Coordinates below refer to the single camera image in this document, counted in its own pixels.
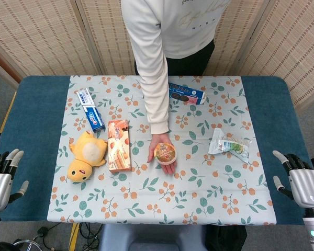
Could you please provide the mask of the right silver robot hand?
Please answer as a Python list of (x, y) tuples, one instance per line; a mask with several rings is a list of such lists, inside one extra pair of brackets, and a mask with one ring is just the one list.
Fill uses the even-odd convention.
[(284, 155), (277, 150), (272, 153), (284, 167), (291, 188), (291, 190), (287, 190), (280, 178), (274, 176), (276, 189), (294, 200), (301, 208), (314, 208), (314, 169), (297, 155)]

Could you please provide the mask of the person's bare hand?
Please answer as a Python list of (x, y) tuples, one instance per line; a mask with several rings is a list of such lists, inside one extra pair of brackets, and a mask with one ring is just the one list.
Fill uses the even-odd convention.
[[(152, 160), (154, 159), (154, 150), (156, 146), (160, 143), (172, 144), (170, 141), (169, 135), (167, 133), (152, 135), (151, 142), (149, 145), (147, 163), (152, 162)], [(173, 163), (169, 165), (161, 165), (161, 167), (166, 174), (172, 175), (175, 173), (176, 165), (177, 165), (177, 161), (174, 161)]]

